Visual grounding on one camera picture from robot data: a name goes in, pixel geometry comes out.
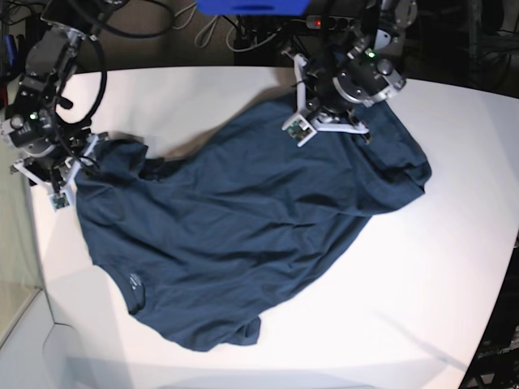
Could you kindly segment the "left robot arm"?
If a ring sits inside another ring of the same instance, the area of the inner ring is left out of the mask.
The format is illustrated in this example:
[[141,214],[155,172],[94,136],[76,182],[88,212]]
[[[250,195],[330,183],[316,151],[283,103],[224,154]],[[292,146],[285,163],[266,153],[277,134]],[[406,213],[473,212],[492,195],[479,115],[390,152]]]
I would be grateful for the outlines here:
[[331,21],[332,2],[319,18],[322,46],[306,57],[287,47],[294,64],[296,110],[281,129],[303,147],[319,133],[359,135],[371,141],[368,125],[357,116],[396,96],[406,80],[397,69],[406,29],[417,17],[414,1],[374,1],[347,28]]

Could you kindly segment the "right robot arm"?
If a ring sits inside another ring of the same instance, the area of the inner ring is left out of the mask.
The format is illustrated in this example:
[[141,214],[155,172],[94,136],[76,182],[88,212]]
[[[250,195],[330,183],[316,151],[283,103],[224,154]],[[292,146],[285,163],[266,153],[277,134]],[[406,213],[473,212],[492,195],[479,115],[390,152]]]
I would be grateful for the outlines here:
[[[154,4],[167,12],[168,23],[158,32],[146,33],[109,25],[110,16],[126,5],[124,1],[50,1],[45,6],[41,19],[49,29],[21,62],[15,98],[2,112],[1,136],[22,155],[11,172],[43,188],[54,210],[75,204],[72,186],[80,171],[89,176],[100,172],[93,153],[105,136],[93,134],[91,125],[105,95],[108,71],[99,35],[110,32],[135,40],[165,35],[174,27],[175,14],[161,1]],[[58,108],[73,106],[63,93],[84,42],[92,46],[101,68],[99,89],[84,117],[66,122]]]

